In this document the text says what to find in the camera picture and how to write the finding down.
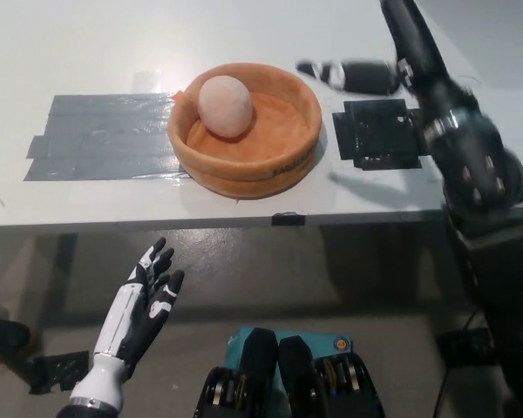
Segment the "robot right hand black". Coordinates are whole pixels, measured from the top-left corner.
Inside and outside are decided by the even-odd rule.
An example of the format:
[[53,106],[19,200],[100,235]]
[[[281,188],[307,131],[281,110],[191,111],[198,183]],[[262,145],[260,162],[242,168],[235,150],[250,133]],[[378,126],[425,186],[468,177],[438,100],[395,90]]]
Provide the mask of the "robot right hand black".
[[389,97],[405,88],[417,101],[429,140],[480,125],[479,105],[450,76],[428,25],[413,1],[382,1],[396,50],[394,63],[300,60],[295,68],[331,90]]

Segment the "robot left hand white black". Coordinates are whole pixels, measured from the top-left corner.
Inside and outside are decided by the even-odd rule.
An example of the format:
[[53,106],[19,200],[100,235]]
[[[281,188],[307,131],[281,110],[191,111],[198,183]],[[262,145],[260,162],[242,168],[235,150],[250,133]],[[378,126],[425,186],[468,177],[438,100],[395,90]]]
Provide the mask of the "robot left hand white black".
[[178,298],[184,273],[169,273],[174,250],[166,239],[152,244],[118,290],[94,352],[136,365],[165,325]]

